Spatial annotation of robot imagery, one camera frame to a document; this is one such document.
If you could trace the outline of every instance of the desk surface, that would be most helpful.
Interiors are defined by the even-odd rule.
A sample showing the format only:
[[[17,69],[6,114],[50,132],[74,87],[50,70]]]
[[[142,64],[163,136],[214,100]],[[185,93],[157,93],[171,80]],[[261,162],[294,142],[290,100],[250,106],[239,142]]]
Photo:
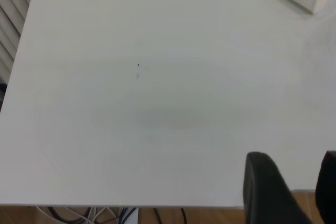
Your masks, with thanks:
[[[335,1],[32,0],[0,203],[242,206],[249,151],[314,189],[336,148],[335,40]]]

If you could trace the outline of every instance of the black cable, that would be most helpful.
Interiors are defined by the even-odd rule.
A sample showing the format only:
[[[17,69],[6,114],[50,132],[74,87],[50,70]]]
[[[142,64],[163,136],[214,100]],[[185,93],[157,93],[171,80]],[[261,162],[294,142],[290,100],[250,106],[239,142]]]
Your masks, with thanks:
[[[153,208],[153,210],[154,210],[155,216],[156,216],[156,218],[157,218],[157,220],[158,220],[158,223],[159,223],[159,224],[162,224],[162,221],[161,221],[159,212],[157,211],[156,208]]]
[[[128,207],[123,207],[122,209],[121,209],[121,212],[120,212],[120,215],[119,215],[119,220],[118,220],[118,224],[121,224],[121,222],[122,222],[122,218],[124,217],[124,215],[125,215],[125,213],[127,212],[127,210],[128,210]]]
[[[125,219],[122,220],[121,224],[124,224],[135,210],[136,210],[135,207],[132,208],[132,210],[126,215]]]
[[[48,210],[50,211],[50,213],[52,214],[52,216],[53,216],[55,219],[57,219],[57,220],[59,220],[59,221],[61,221],[61,222],[67,223],[67,224],[82,224],[82,223],[85,221],[85,219],[83,219],[83,218],[78,218],[78,219],[76,219],[76,220],[66,220],[66,219],[63,219],[63,218],[56,212],[56,210],[55,210],[53,207],[48,207]],[[89,217],[90,210],[91,210],[91,207],[89,207],[89,208],[86,210],[86,212],[85,212],[85,214],[84,214],[84,217],[85,217],[85,218],[88,218],[88,217]]]
[[[181,212],[183,214],[184,224],[187,224],[187,216],[185,215],[184,209],[181,208]]]

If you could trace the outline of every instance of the wooden floor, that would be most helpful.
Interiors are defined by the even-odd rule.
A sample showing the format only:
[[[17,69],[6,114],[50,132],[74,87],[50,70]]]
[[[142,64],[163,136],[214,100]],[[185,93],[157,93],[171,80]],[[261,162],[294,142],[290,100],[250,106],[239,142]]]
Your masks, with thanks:
[[[323,224],[313,193],[293,193],[298,204],[314,224]],[[188,224],[244,224],[242,209],[185,208]],[[159,208],[163,224],[183,224],[179,208]],[[0,207],[0,224],[53,224],[35,207]],[[152,208],[141,208],[140,224],[158,224]]]

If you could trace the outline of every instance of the radiator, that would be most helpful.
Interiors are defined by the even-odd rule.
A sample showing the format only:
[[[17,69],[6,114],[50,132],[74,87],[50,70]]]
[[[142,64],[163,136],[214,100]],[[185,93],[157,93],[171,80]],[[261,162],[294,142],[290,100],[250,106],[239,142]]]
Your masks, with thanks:
[[[9,82],[30,0],[0,0],[0,78]]]

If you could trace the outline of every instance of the white cable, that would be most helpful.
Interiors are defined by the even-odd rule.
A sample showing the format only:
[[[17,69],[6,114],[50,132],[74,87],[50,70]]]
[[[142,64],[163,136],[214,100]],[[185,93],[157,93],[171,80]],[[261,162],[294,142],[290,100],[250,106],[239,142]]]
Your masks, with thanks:
[[[104,212],[105,210],[106,210],[106,207],[103,207],[103,209],[101,209],[101,210],[94,216],[94,218],[92,219],[92,221],[95,222],[96,218],[97,218],[102,212]]]
[[[78,217],[84,219],[84,220],[87,220],[90,224],[95,224],[93,221],[89,220],[88,218],[84,217],[83,215],[77,213],[76,211],[73,211],[71,210],[70,208],[68,207],[65,207],[65,209],[67,209],[68,211],[72,212],[74,215],[77,215]]]
[[[112,211],[112,209],[109,208],[109,207],[107,207],[107,210],[113,215],[113,217],[115,217],[115,219],[116,219],[117,222],[118,222],[118,218],[117,218],[116,214]]]
[[[89,211],[89,215],[88,215],[88,218],[90,219],[90,216],[91,216],[91,212],[92,212],[92,207],[90,208],[90,211]]]
[[[38,206],[36,206],[36,208],[37,208],[42,214],[44,214],[45,216],[47,216],[48,218],[50,218],[50,219],[52,219],[52,220],[54,220],[54,221],[56,221],[56,222],[58,222],[58,223],[62,223],[62,224],[64,224],[64,222],[62,222],[62,221],[60,221],[60,220],[54,218],[53,216],[50,216],[49,214],[47,214],[46,212],[44,212],[44,211],[43,211],[41,208],[39,208]]]
[[[36,208],[37,208],[42,214],[44,214],[45,216],[47,216],[48,218],[50,218],[50,219],[52,219],[52,220],[54,220],[54,221],[56,221],[56,222],[58,222],[58,223],[64,224],[64,222],[62,222],[62,221],[60,221],[60,220],[54,218],[53,216],[51,216],[50,214],[48,214],[48,213],[46,213],[44,210],[42,210],[40,207],[36,206]],[[64,208],[67,209],[68,211],[72,212],[74,215],[77,215],[78,217],[84,219],[84,220],[85,220],[85,224],[88,224],[88,223],[89,223],[89,224],[95,224],[95,223],[94,223],[95,220],[96,220],[96,219],[99,217],[99,215],[101,215],[106,209],[113,215],[113,217],[114,217],[114,218],[117,220],[117,222],[118,222],[118,218],[117,218],[116,214],[115,214],[115,213],[112,211],[112,209],[110,209],[109,207],[103,207],[97,214],[96,214],[96,212],[97,212],[97,208],[96,208],[96,207],[91,207],[87,218],[86,218],[85,216],[83,216],[83,215],[77,213],[76,211],[74,211],[74,210],[68,208],[68,207],[64,207]]]

